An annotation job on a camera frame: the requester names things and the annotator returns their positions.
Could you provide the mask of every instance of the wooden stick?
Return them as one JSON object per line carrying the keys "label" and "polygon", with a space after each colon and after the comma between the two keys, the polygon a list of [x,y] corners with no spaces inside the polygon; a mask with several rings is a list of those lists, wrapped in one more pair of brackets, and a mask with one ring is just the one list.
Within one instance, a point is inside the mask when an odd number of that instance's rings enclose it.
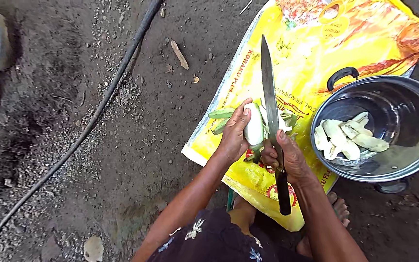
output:
{"label": "wooden stick", "polygon": [[179,61],[181,62],[181,66],[187,70],[189,70],[189,64],[187,63],[187,60],[185,60],[185,57],[183,57],[182,52],[179,50],[179,47],[177,46],[176,41],[171,41],[172,49],[174,50],[174,53],[176,54],[177,58],[179,58]]}

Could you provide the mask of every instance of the sack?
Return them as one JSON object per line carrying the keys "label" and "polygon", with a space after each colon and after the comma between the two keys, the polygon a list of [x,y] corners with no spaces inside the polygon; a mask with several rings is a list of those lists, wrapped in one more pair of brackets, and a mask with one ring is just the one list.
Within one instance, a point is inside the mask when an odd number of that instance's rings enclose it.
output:
{"label": "sack", "polygon": [[[329,192],[338,177],[317,159],[310,141],[312,117],[330,96],[328,78],[350,66],[360,77],[405,73],[419,59],[419,18],[400,0],[269,0],[245,33],[205,116],[183,147],[190,160],[204,166],[221,141],[221,135],[211,132],[218,120],[209,119],[209,112],[263,96],[262,34],[271,51],[278,107],[298,115],[296,141]],[[342,78],[335,89],[352,81],[350,76]],[[243,162],[244,158],[230,167],[223,182],[287,230],[300,230],[304,220],[294,189],[289,185],[292,213],[283,216],[274,174],[262,164]]]}

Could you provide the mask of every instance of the person's left hand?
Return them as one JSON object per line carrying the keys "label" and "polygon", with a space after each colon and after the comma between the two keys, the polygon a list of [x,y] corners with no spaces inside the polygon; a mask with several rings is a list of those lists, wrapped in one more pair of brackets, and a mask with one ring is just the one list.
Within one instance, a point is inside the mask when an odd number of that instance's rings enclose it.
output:
{"label": "person's left hand", "polygon": [[246,104],[253,100],[246,99],[232,114],[223,131],[223,137],[219,143],[215,154],[226,156],[231,163],[237,161],[248,149],[248,142],[243,137],[243,129],[247,126],[251,118],[250,109],[243,110]]}

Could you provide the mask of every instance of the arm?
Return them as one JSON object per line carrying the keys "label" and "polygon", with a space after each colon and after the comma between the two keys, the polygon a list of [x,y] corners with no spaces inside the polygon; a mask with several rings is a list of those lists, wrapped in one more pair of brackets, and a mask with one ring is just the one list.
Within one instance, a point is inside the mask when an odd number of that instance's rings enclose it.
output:
{"label": "arm", "polygon": [[245,100],[234,111],[224,128],[218,149],[195,179],[159,215],[131,262],[147,260],[169,234],[192,222],[198,211],[207,206],[230,165],[248,148],[248,142],[243,138],[243,129],[250,120],[251,112],[249,109],[244,111],[243,107],[251,101],[251,98]]}
{"label": "arm", "polygon": [[[307,229],[313,258],[318,262],[367,262],[360,247],[344,228],[327,199],[318,178],[306,164],[298,145],[279,130],[278,143],[284,152],[284,167],[288,181],[295,189]],[[265,144],[262,160],[279,166],[276,150]]]}

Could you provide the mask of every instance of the knife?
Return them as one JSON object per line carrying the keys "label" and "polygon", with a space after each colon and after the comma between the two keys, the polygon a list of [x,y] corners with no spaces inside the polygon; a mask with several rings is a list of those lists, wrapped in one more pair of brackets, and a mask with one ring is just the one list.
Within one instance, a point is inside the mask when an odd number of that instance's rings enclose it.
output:
{"label": "knife", "polygon": [[279,198],[279,211],[282,215],[289,215],[290,196],[287,184],[287,173],[284,171],[284,158],[282,148],[276,140],[276,133],[279,130],[279,114],[277,113],[276,90],[274,88],[274,76],[272,73],[271,55],[265,35],[261,39],[261,79],[263,81],[263,92],[265,94],[266,113],[268,115],[269,139],[277,152],[276,187]]}

